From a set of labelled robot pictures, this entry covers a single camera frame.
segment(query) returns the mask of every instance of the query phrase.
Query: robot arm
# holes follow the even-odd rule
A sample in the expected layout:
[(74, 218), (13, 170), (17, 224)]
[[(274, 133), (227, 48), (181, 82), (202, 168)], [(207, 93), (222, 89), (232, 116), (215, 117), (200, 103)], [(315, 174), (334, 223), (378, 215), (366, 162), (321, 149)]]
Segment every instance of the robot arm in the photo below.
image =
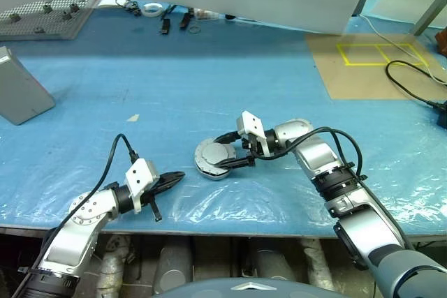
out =
[(94, 252), (98, 234), (109, 221), (132, 209), (138, 214), (147, 204), (151, 205), (156, 221), (161, 220), (154, 196), (172, 188), (184, 173), (159, 175), (151, 161), (138, 156), (132, 161), (123, 186), (115, 182), (87, 201), (88, 193), (74, 199), (70, 213), (81, 202), (85, 203), (58, 231), (37, 267), (28, 271), (14, 297), (72, 297)]
[[(244, 111), (237, 128), (237, 132), (222, 135), (214, 142), (227, 145), (241, 139), (242, 146), (250, 150), (247, 158), (242, 159), (245, 165), (254, 165), (255, 158), (270, 160), (293, 152), (325, 200), (325, 208), (337, 219), (335, 233), (354, 263), (371, 271), (385, 297), (427, 298), (445, 294), (447, 270), (412, 250), (398, 224), (364, 184), (366, 177), (358, 176), (352, 170), (354, 164), (338, 158), (319, 136), (308, 136), (317, 131), (308, 121), (294, 119), (264, 131), (261, 120)], [(243, 166), (235, 157), (215, 166), (229, 170), (234, 161)]]

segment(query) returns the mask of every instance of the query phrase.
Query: round metal puck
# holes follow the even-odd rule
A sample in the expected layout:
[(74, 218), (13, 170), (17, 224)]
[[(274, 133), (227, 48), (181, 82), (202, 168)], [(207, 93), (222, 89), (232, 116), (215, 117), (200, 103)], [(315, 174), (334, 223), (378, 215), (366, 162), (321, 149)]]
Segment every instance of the round metal puck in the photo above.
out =
[(203, 176), (214, 180), (223, 179), (230, 173), (229, 169), (215, 167), (214, 164), (235, 157), (236, 151), (231, 144), (217, 143), (214, 139), (203, 140), (194, 153), (198, 171)]

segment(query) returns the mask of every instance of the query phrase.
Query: gray box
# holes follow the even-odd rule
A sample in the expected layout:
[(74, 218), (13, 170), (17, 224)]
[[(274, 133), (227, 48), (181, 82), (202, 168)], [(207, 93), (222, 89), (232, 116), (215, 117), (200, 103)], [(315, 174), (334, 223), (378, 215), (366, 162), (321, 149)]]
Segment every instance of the gray box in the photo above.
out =
[(6, 47), (0, 47), (0, 115), (15, 125), (49, 110), (54, 99)]

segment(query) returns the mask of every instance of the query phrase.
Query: clear plastic sheet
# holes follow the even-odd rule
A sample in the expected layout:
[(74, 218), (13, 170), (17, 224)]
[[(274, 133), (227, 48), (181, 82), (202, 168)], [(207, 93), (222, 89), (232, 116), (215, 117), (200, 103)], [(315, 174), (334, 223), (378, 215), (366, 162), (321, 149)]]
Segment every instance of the clear plastic sheet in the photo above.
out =
[[(159, 20), (107, 9), (95, 11), (74, 41), (6, 43), (57, 104), (21, 126), (0, 119), (0, 226), (57, 225), (97, 182), (114, 136), (125, 133), (160, 173), (186, 176), (156, 197), (162, 221), (145, 208), (106, 230), (334, 236), (334, 220), (292, 155), (221, 181), (196, 171), (196, 145), (235, 130), (249, 110), (265, 128), (299, 117), (348, 132), (364, 154), (366, 183), (404, 230), (445, 233), (447, 140), (437, 114), (409, 100), (330, 100), (303, 33), (253, 27), (219, 20), (202, 23), (199, 34), (160, 36)], [(348, 30), (370, 31), (360, 18)], [(127, 121), (134, 114), (139, 119)], [(123, 182), (129, 165), (120, 144), (106, 182)]]

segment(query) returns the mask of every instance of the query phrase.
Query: blue table surface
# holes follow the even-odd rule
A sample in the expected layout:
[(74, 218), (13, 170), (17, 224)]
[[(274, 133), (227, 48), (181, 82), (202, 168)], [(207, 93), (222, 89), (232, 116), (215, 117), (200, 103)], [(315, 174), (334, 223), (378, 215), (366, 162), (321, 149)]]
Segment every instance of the blue table surface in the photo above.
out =
[[(148, 208), (107, 230), (333, 236), (334, 220), (292, 155), (221, 181), (196, 171), (196, 145), (235, 130), (249, 110), (265, 128), (299, 117), (350, 133), (369, 187), (404, 231), (445, 234), (447, 132), (432, 109), (412, 100), (330, 99), (302, 31), (219, 20), (190, 34), (177, 28), (181, 17), (173, 13), (171, 32), (162, 36), (159, 19), (101, 9), (75, 40), (4, 43), (56, 106), (21, 126), (0, 119), (0, 226), (56, 226), (71, 200), (95, 185), (114, 136), (124, 133), (159, 172), (182, 170), (186, 177), (157, 196), (162, 221)], [(383, 33), (411, 28), (372, 21)], [(418, 38), (434, 54), (436, 31)], [(372, 30), (353, 17), (346, 32)], [(139, 119), (127, 121), (134, 114)], [(123, 182), (128, 168), (120, 144), (106, 182)]]

